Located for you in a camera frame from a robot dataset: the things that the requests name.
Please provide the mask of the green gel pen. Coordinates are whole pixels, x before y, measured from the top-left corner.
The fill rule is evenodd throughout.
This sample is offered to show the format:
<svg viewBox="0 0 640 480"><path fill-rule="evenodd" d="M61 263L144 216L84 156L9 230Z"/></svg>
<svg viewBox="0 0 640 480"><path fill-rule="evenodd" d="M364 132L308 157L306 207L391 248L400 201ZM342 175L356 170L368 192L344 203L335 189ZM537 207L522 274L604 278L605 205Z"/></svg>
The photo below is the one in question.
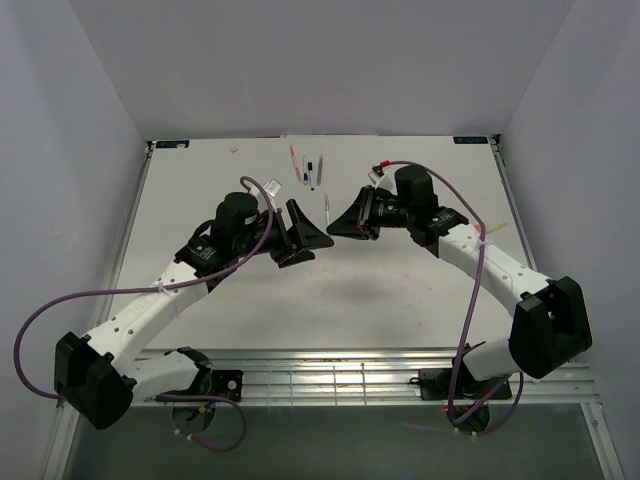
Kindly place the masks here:
<svg viewBox="0 0 640 480"><path fill-rule="evenodd" d="M331 224L331 208L330 208L330 199L328 194L324 194L324 216L325 216L325 225L328 228Z"/></svg>

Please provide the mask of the yellow gel pen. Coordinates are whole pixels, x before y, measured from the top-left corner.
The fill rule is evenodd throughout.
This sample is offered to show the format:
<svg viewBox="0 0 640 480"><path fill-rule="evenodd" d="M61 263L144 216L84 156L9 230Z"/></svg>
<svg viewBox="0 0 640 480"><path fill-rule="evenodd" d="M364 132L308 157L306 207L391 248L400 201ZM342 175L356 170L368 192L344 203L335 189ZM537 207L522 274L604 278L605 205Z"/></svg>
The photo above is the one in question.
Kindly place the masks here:
<svg viewBox="0 0 640 480"><path fill-rule="evenodd" d="M502 229L504 229L504 228L506 228L508 226L509 226L508 222L501 222L499 224L496 224L494 226L491 226L491 227L487 228L485 233L487 235L489 235L489 234L495 233L495 232L497 232L499 230L502 230Z"/></svg>

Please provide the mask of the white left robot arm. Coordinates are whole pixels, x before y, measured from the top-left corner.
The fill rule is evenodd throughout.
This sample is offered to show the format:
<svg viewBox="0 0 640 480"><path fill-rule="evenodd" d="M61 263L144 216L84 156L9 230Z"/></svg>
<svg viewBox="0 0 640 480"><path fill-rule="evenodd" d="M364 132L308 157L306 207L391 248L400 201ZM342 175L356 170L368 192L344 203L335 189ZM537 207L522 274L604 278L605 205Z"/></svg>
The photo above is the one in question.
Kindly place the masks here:
<svg viewBox="0 0 640 480"><path fill-rule="evenodd" d="M194 400L205 397L212 387L206 356L190 348L171 352L165 360L138 356L250 255L267 254L286 268L333 246L295 200L288 200L286 209L290 226L280 210L260 210L249 193L226 195L214 218L194 231L149 292L84 336L67 333L57 342L55 391L98 430L115 424L137 400L174 392Z"/></svg>

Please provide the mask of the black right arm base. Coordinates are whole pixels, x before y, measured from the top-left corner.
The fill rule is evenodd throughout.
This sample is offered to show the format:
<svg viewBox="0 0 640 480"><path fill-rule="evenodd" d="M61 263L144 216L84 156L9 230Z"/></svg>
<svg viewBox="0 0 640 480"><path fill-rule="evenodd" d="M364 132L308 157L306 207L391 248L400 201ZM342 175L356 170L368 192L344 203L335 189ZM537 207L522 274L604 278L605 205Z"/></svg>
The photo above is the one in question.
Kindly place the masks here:
<svg viewBox="0 0 640 480"><path fill-rule="evenodd" d="M409 380L409 384L419 388L422 400L446 400L451 376L452 368L425 368L420 369L417 375ZM460 374L456 383L454 399L480 400L500 381L501 379L498 377L476 381L466 374Z"/></svg>

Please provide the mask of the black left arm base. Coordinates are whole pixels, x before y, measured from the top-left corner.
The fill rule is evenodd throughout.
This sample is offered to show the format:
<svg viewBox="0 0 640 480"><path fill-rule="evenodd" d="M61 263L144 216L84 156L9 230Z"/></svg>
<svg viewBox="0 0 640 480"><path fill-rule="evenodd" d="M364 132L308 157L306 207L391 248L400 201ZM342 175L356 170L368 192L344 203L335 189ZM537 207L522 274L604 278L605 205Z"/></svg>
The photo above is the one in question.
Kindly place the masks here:
<svg viewBox="0 0 640 480"><path fill-rule="evenodd" d="M242 399L244 372L242 370L214 369L207 373L198 373L192 384L183 390L171 390L166 395L216 396L234 402Z"/></svg>

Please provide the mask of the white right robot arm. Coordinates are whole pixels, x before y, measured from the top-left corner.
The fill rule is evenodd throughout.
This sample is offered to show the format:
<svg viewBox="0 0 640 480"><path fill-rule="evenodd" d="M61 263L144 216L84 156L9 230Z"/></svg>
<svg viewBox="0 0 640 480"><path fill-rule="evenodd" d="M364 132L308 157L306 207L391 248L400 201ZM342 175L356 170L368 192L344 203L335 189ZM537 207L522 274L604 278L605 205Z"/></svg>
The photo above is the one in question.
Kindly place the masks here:
<svg viewBox="0 0 640 480"><path fill-rule="evenodd" d="M552 279L515 260L486 240L486 228L442 206L432 172L397 163L394 190L383 187L388 163L369 174L353 204L327 231L332 236L376 240L384 228L408 231L434 257L473 279L472 293L491 294L511 315L507 337L469 346L461 341L453 360L449 390L474 397L488 381L522 373L541 379L593 344L583 291L568 276Z"/></svg>

